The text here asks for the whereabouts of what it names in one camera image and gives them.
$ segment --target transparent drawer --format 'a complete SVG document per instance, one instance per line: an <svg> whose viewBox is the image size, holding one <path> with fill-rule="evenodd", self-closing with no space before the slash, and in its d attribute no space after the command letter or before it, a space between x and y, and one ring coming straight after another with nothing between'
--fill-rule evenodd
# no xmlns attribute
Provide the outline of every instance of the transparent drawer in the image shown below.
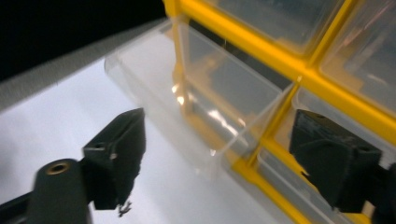
<svg viewBox="0 0 396 224"><path fill-rule="evenodd" d="M192 62L183 53L184 73L174 72L171 30L168 23L116 50L106 71L196 171L211 176L224 154L229 161L257 146L282 90L211 41L193 31L183 35L188 26L180 28L181 38L201 49L189 55L214 57Z"/></svg>
<svg viewBox="0 0 396 224"><path fill-rule="evenodd" d="M205 0L298 54L312 49L329 27L341 0Z"/></svg>
<svg viewBox="0 0 396 224"><path fill-rule="evenodd" d="M353 223L333 210L320 194L265 148L258 155L259 173L311 223Z"/></svg>
<svg viewBox="0 0 396 224"><path fill-rule="evenodd" d="M353 15L321 70L396 117L396 2L365 1Z"/></svg>
<svg viewBox="0 0 396 224"><path fill-rule="evenodd" d="M359 138L364 139L374 147L381 149L383 155L380 165L384 168L388 169L392 163L396 162L396 146L364 128L358 122L322 101L306 89L300 89L297 91L296 95L292 99L291 110L283 120L283 123L279 125L280 128L276 132L275 139L283 148L289 149L291 129L297 109L308 110L323 115L335 123L340 124L348 131L356 134Z"/></svg>

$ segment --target yellow frame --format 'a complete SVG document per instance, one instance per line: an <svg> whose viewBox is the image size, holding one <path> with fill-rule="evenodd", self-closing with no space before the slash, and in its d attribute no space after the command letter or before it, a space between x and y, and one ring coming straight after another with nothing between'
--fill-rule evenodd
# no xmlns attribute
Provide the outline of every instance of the yellow frame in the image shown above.
<svg viewBox="0 0 396 224"><path fill-rule="evenodd" d="M325 52L329 49L343 24L363 0L345 0L316 49L308 57L295 55L275 45L272 41L246 27L243 23L225 15L202 0L163 1L166 13L172 20L176 20L176 17L183 15L200 22L217 35L232 42L238 48L295 82L294 87L290 90L290 93L277 109L277 113L268 125L260 145L247 160L240 159L233 165L236 172L265 192L294 222L308 223L309 221L267 183L262 176L258 175L256 163L260 148L265 147L295 173L299 174L303 170L295 159L287 153L287 150L274 138L277 127L286 117L290 109L291 99L299 88L308 89L364 127L396 145L396 118L370 104L359 95L327 79L318 69L319 62L323 59ZM183 68L181 65L177 22L174 25L174 37L176 39L177 53L174 79L175 82L179 82L183 79ZM347 216L356 223L370 223L369 218L365 215Z"/></svg>

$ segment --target black background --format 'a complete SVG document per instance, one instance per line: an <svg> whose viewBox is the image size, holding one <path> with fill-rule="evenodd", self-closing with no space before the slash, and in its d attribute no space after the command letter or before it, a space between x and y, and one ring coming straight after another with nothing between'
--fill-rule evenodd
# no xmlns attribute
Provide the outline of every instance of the black background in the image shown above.
<svg viewBox="0 0 396 224"><path fill-rule="evenodd" d="M161 0L0 0L0 81L160 17Z"/></svg>

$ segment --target white table surface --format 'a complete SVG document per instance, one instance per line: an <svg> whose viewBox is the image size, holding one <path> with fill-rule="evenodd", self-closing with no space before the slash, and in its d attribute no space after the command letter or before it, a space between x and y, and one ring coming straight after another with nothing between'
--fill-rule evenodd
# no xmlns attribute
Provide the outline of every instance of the white table surface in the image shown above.
<svg viewBox="0 0 396 224"><path fill-rule="evenodd" d="M81 148L132 103L106 75L104 59L0 114L0 203L32 190L48 162L82 158ZM146 119L147 152L132 211L94 211L93 223L290 223L269 201L260 206L230 176L196 175Z"/></svg>

